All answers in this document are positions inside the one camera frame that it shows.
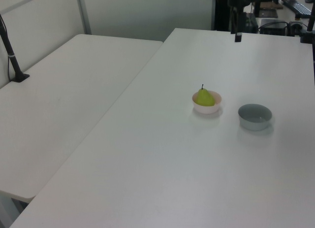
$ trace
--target table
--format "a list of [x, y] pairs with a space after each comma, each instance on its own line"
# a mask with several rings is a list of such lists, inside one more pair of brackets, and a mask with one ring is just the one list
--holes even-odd
[[77, 35], [0, 90], [0, 191], [30, 202], [161, 42]]
[[[313, 4], [312, 3], [305, 3], [305, 0], [297, 0], [299, 3], [301, 3], [302, 5], [304, 5], [306, 8], [308, 8], [309, 10], [312, 10]], [[247, 6], [244, 8], [244, 11], [247, 13], [251, 12], [251, 6]], [[279, 20], [284, 20], [286, 22], [295, 22], [296, 20], [295, 18], [295, 13], [293, 11], [291, 11], [289, 8], [287, 8], [285, 5], [283, 5], [283, 9], [277, 9], [277, 14], [278, 14], [278, 18], [257, 18], [257, 23], [258, 26], [260, 27], [261, 24], [261, 20], [262, 19], [279, 19]], [[301, 19], [299, 22], [303, 22], [303, 24], [305, 24], [306, 26], [309, 23], [309, 19]]]
[[[12, 228], [314, 227], [311, 50], [175, 29]], [[201, 84], [221, 94], [219, 112], [193, 110]], [[240, 127], [246, 103], [273, 126]]]

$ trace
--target small bowl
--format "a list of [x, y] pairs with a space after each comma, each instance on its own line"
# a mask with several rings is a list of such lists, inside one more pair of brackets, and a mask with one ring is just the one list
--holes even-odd
[[214, 106], [201, 106], [198, 105], [195, 101], [198, 95], [198, 92], [195, 93], [194, 95], [192, 95], [192, 102], [193, 102], [193, 107], [195, 108], [196, 111], [202, 113], [202, 114], [211, 114], [211, 113], [215, 113], [219, 107], [220, 107], [220, 103], [222, 101], [222, 98], [220, 96], [220, 94], [213, 92], [213, 91], [209, 91], [208, 92], [213, 96], [213, 98], [215, 99], [215, 105]]
[[238, 110], [240, 124], [248, 130], [263, 130], [270, 124], [271, 111], [259, 104], [246, 104]]

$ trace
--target white bowl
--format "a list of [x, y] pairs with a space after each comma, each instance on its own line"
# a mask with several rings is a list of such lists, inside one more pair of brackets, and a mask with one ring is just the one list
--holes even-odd
[[212, 114], [215, 113], [216, 111], [218, 111], [218, 109], [220, 108], [220, 103], [222, 101], [222, 98], [220, 96], [220, 94], [214, 92], [214, 91], [209, 91], [208, 92], [213, 96], [213, 98], [215, 99], [216, 103], [214, 106], [201, 106], [198, 105], [195, 101], [198, 95], [198, 92], [195, 93], [194, 95], [192, 95], [192, 102], [193, 102], [193, 107], [195, 108], [196, 111], [202, 113], [202, 114]]

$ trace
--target white wall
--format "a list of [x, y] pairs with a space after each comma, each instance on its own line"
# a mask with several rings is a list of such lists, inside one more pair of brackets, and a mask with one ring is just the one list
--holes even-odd
[[210, 30], [215, 4], [214, 0], [83, 2], [92, 34], [159, 41], [165, 41], [174, 28]]
[[[23, 72], [75, 35], [84, 33], [77, 0], [32, 0], [2, 17]], [[6, 65], [7, 53], [1, 40], [0, 88], [8, 82]]]

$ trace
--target pear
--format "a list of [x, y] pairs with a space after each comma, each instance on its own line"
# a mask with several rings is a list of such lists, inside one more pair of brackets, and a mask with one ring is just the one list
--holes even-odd
[[198, 95], [195, 101], [198, 105], [201, 106], [214, 106], [216, 101], [213, 96], [208, 92], [208, 90], [201, 86], [201, 89], [198, 91]]

